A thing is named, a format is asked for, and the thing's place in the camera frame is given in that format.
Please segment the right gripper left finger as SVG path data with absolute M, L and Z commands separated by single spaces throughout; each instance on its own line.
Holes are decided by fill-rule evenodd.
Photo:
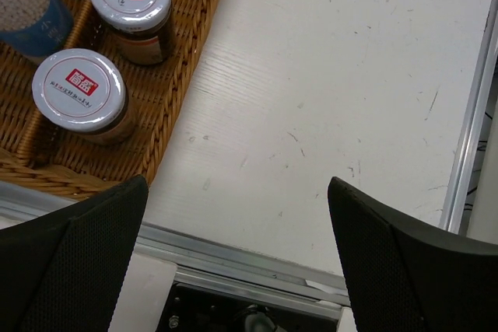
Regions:
M 134 176 L 1 231 L 3 331 L 106 331 L 146 208 Z

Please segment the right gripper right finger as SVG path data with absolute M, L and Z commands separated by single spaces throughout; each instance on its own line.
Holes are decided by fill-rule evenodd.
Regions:
M 495 331 L 497 246 L 333 177 L 328 206 L 358 331 Z

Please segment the white-lid sauce jar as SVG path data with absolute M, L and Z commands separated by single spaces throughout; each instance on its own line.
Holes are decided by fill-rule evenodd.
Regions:
M 95 51 L 71 48 L 46 58 L 34 73 L 32 95 L 50 122 L 93 143 L 122 142 L 135 130 L 121 73 Z
M 129 61 L 156 65 L 172 54 L 176 37 L 172 0 L 90 1 Z

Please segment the silver-lid spice shaker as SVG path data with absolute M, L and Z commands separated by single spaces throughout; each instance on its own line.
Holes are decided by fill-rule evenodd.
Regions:
M 62 0 L 1 0 L 1 41 L 37 65 L 64 47 L 72 28 Z

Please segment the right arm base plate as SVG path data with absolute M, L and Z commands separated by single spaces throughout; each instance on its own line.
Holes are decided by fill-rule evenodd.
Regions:
M 175 282 L 158 331 L 336 331 L 338 322 L 304 311 L 256 302 Z

